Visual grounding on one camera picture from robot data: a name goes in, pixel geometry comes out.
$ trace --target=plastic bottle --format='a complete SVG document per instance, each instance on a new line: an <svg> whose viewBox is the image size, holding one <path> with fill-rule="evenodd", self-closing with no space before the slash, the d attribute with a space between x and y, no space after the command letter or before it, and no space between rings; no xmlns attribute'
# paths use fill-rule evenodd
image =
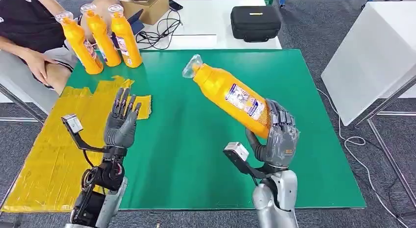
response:
<svg viewBox="0 0 416 228"><path fill-rule="evenodd" d="M116 34L124 63L130 68L138 67L143 61L137 48L131 26L123 15L123 7L117 4L111 5L108 11L111 14L111 29Z"/></svg>
<svg viewBox="0 0 416 228"><path fill-rule="evenodd" d="M92 32L105 63L110 67L119 65L121 63L120 55L107 33L107 25L101 19L101 16L95 13L96 8L94 4L84 4L81 7L81 13L86 17L87 25Z"/></svg>
<svg viewBox="0 0 416 228"><path fill-rule="evenodd" d="M203 64L201 57L194 55L182 76L193 78L210 101L256 135L267 138L270 117L265 99L232 74Z"/></svg>
<svg viewBox="0 0 416 228"><path fill-rule="evenodd" d="M74 21L74 15L69 11L63 11L57 14L55 19L61 23L65 37L85 67L85 71L90 75L101 73L103 64L85 37L82 27Z"/></svg>

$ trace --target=clear bottle cap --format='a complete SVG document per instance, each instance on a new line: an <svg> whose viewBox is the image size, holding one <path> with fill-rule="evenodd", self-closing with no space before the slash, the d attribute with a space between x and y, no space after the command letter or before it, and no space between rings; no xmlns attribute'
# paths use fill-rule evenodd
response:
<svg viewBox="0 0 416 228"><path fill-rule="evenodd" d="M202 58L200 55L195 54L185 68L182 71L182 76L185 78L194 78L196 75L196 70L202 65Z"/></svg>
<svg viewBox="0 0 416 228"><path fill-rule="evenodd" d="M87 15L87 16L94 16L95 15L95 10L97 9L97 6L92 4L92 3L87 3L81 6L81 13L83 15Z"/></svg>
<svg viewBox="0 0 416 228"><path fill-rule="evenodd" d="M108 7L111 17L120 18L123 16L124 8L121 5L115 4Z"/></svg>
<svg viewBox="0 0 416 228"><path fill-rule="evenodd" d="M74 21L74 15L70 11L63 11L55 16L55 20L61 24L69 24Z"/></svg>

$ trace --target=silver robotic arm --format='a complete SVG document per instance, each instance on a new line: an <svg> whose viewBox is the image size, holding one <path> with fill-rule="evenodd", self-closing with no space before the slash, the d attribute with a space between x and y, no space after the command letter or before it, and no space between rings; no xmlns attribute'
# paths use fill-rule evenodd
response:
<svg viewBox="0 0 416 228"><path fill-rule="evenodd" d="M91 166L82 175L81 192L71 212L70 223L65 228L107 228L119 209L127 187L123 160L127 148L134 142L136 119L141 106L139 103L133 109L135 95L127 103L129 92L129 88L120 88L116 95L105 125L103 148L92 147L82 140L79 134L82 125L75 114L62 117L62 122ZM86 151L103 153L101 164L94 166ZM97 187L102 187L103 193L96 192L94 188Z"/></svg>
<svg viewBox="0 0 416 228"><path fill-rule="evenodd" d="M260 144L254 133L246 130L256 159L264 165L252 168L246 161L248 151L238 142L229 143L224 153L242 173L251 175L256 184L252 199L260 227L297 228L294 210L297 177L288 167L296 150L299 131L294 118L282 106L272 100L266 102L272 122L266 145Z"/></svg>

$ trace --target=green table mat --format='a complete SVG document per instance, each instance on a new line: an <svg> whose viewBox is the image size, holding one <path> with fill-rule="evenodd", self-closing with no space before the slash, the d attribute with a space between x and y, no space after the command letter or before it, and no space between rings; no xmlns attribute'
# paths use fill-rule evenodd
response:
<svg viewBox="0 0 416 228"><path fill-rule="evenodd" d="M223 68L296 119L300 138L290 168L298 177L296 207L364 207L365 202L299 50L141 51L144 64L105 67L95 76L78 64L68 81L93 92L114 75L134 80L131 92L152 95L152 113L137 122L124 166L121 209L251 209L252 179L223 154L241 142L261 166L245 128L209 101L182 69L194 54Z"/></svg>

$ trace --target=yellow plastic sheet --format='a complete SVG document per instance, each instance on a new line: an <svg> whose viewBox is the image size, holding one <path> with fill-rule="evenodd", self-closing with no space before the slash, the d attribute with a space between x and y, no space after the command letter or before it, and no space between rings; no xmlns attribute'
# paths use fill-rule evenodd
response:
<svg viewBox="0 0 416 228"><path fill-rule="evenodd" d="M57 100L45 125L26 158L2 211L41 212L70 211L80 192L82 173L89 168L61 117L75 113L84 128L81 137L90 145L104 145L103 132L114 97L120 87L129 87L133 80L114 76L100 81L94 94L88 88L66 87ZM151 112L151 96L137 97L141 102L138 119L147 119ZM102 154L88 152L97 165Z"/></svg>

